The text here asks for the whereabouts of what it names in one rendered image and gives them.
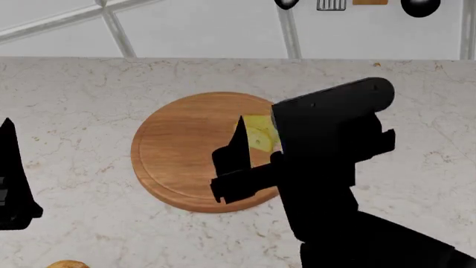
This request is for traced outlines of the metal slotted hanging spatula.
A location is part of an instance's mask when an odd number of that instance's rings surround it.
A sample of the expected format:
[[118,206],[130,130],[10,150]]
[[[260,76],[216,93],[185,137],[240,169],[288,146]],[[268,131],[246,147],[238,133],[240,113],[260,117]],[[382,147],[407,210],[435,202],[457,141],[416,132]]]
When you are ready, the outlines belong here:
[[317,0],[316,10],[343,11],[347,9],[347,0]]

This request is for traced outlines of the golden bread roll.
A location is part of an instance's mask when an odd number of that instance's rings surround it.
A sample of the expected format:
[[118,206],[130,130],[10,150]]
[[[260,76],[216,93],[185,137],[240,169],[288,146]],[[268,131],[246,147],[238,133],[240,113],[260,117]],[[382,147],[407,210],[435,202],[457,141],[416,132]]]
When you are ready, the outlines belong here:
[[90,268],[88,265],[81,261],[57,261],[48,265],[46,268]]

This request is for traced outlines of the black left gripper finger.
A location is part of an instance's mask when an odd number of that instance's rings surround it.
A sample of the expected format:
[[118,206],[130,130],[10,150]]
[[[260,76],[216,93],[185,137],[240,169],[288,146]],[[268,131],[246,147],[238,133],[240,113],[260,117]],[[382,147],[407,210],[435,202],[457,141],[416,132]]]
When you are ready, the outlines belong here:
[[11,204],[33,203],[33,195],[22,165],[16,128],[9,118],[0,126],[0,189],[5,191],[1,201]]

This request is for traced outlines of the yellow cheese wedge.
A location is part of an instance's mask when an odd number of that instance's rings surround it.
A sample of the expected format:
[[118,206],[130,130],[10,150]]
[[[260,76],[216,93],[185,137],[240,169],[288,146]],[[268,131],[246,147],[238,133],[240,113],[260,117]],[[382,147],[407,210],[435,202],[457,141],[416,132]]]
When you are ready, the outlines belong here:
[[270,115],[242,115],[248,140],[248,147],[266,153],[281,148],[277,130]]

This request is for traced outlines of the large black hanging ladle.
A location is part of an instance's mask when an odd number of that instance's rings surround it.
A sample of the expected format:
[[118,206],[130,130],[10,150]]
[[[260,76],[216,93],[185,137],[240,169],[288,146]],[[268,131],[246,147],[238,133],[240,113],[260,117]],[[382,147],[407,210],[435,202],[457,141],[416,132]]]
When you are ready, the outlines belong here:
[[441,0],[400,0],[400,2],[402,9],[416,18],[430,16],[441,4]]

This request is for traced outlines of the small black hanging ladle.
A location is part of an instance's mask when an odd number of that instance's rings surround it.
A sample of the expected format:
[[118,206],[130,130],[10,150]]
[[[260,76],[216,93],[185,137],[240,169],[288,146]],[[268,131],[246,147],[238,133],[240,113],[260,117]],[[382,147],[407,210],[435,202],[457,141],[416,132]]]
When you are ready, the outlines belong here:
[[293,8],[300,0],[274,0],[274,3],[282,10]]

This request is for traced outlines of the round wooden cutting board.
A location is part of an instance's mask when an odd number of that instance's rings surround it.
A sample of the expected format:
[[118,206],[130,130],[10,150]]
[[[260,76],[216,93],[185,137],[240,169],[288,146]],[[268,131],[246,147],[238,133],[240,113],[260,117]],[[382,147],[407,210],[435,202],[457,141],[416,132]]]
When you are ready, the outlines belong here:
[[241,115],[270,115],[272,102],[245,93],[211,92],[175,100],[155,111],[132,141],[139,182],[160,201],[185,211],[241,211],[278,196],[276,187],[225,204],[210,189],[216,178],[212,152],[226,146]]

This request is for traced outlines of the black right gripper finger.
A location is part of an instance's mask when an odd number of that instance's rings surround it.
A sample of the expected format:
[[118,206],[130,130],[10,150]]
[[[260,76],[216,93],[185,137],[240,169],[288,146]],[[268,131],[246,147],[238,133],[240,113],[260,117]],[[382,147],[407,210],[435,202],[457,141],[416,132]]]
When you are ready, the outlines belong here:
[[242,116],[239,117],[230,142],[213,151],[212,160],[217,176],[251,169],[248,136]]

